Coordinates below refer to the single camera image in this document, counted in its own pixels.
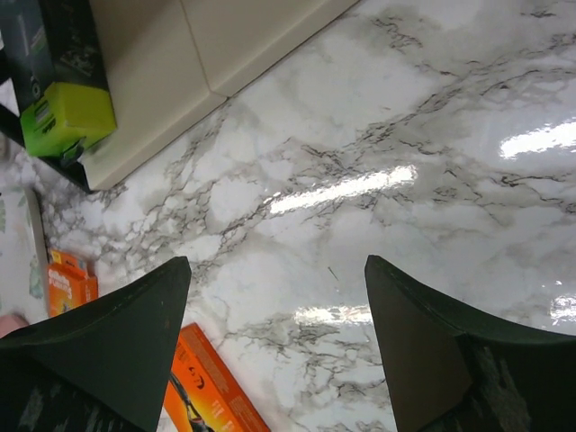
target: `beige tile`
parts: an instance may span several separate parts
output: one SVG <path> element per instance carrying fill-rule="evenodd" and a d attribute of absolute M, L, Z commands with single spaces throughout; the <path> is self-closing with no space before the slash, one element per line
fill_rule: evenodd
<path fill-rule="evenodd" d="M 182 0 L 210 88 L 232 96 L 356 0 Z"/>
<path fill-rule="evenodd" d="M 84 155 L 108 189 L 225 101 L 210 92 L 178 0 L 91 0 L 118 130 Z"/>

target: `product packaging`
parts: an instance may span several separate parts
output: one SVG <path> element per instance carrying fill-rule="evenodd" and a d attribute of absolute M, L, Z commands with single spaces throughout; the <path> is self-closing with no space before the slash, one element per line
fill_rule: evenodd
<path fill-rule="evenodd" d="M 54 249 L 50 254 L 48 296 L 51 318 L 98 298 L 98 281 L 88 273 L 86 261 Z"/>
<path fill-rule="evenodd" d="M 88 0 L 0 0 L 26 150 L 76 160 L 116 129 Z"/>
<path fill-rule="evenodd" d="M 270 430 L 197 324 L 180 331 L 164 408 L 178 432 Z"/>

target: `small orange box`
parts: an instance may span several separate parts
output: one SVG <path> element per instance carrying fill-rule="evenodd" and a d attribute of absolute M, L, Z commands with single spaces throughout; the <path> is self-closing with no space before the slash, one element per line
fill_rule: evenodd
<path fill-rule="evenodd" d="M 89 275 L 86 261 L 54 249 L 50 254 L 48 296 L 51 318 L 98 298 L 98 281 Z"/>
<path fill-rule="evenodd" d="M 164 408 L 178 432 L 270 430 L 197 324 L 180 331 Z"/>

